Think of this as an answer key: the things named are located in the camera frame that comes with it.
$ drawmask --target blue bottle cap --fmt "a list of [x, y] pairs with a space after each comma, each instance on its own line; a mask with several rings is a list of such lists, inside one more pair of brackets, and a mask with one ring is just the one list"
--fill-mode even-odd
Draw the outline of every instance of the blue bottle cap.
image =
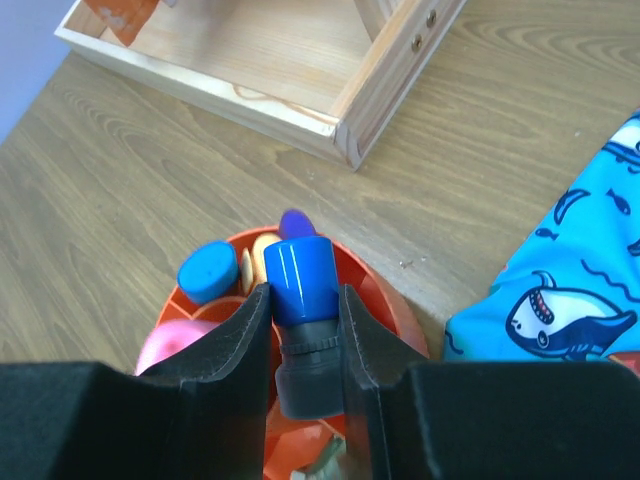
[[196, 305], [222, 296], [237, 278], [236, 252], [230, 243], [223, 241], [198, 248], [178, 270], [178, 286]]
[[331, 240], [318, 236], [284, 240], [267, 247], [264, 259], [276, 325], [338, 318], [338, 274]]

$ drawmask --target purple cap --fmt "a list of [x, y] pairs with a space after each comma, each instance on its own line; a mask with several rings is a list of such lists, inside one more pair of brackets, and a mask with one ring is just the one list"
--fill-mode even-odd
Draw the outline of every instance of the purple cap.
[[278, 234], [283, 240], [300, 237], [312, 237], [316, 235], [313, 223], [300, 210], [287, 210], [280, 219]]

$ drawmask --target blue cloth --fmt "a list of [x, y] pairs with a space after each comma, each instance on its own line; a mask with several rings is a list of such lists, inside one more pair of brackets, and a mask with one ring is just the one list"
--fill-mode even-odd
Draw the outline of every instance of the blue cloth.
[[639, 220], [640, 110], [515, 253], [489, 297], [449, 320], [445, 360], [602, 361], [640, 352]]

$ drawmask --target lavender wall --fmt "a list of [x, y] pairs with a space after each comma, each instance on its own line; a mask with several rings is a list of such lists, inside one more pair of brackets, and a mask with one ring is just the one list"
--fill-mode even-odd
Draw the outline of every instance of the lavender wall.
[[73, 0], [2, 0], [0, 144], [67, 56], [53, 36]]

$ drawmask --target wooden table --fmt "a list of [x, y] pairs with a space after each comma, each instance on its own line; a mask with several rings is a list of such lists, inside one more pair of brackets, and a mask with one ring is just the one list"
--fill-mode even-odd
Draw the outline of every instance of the wooden table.
[[432, 351], [640, 104], [640, 3], [469, 0], [357, 173], [70, 56], [0, 148], [0, 360], [131, 369], [196, 246], [310, 214]]

